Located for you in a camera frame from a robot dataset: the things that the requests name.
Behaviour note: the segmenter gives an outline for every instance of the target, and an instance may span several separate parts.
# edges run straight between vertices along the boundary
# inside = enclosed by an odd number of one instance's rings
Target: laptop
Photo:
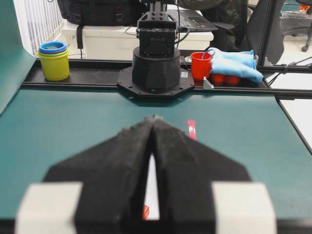
[[[167,10],[167,12],[176,22],[179,22],[177,10]],[[194,10],[180,10],[180,27],[189,28],[190,32],[211,32],[218,30],[216,26]]]

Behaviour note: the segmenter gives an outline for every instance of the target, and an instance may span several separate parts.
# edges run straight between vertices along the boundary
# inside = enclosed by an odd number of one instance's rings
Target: green table surface
[[[312,217],[312,156],[273,96],[184,94],[170,101],[119,92],[20,89],[0,116],[0,219],[15,218],[25,189],[48,168],[157,114],[244,164],[264,182],[279,219]]]

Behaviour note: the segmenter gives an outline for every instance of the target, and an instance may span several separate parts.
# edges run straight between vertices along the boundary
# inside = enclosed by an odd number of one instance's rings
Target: green mat
[[[273,96],[185,94],[169,102],[118,92],[21,89],[0,117],[0,219],[14,218],[27,186],[54,163],[157,114],[244,164],[264,182],[278,218],[312,217],[312,156]]]
[[[13,0],[1,1],[0,7],[0,115],[19,89],[35,58],[21,43]]]

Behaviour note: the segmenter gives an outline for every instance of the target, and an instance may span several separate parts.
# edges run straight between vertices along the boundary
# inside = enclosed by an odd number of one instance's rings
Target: stacked cups
[[[47,80],[58,81],[69,77],[68,54],[67,46],[61,41],[47,42],[39,47],[38,56]]]

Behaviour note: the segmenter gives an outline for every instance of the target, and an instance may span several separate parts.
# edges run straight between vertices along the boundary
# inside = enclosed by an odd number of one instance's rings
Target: white table
[[[62,34],[73,38],[76,35],[76,24],[66,21]],[[82,33],[83,47],[86,59],[108,59],[108,60],[132,60],[133,49],[139,46],[136,36],[125,33],[125,26],[84,26]],[[136,27],[127,32],[135,33]],[[188,37],[179,44],[180,50],[204,50],[214,39],[211,32],[190,33]]]

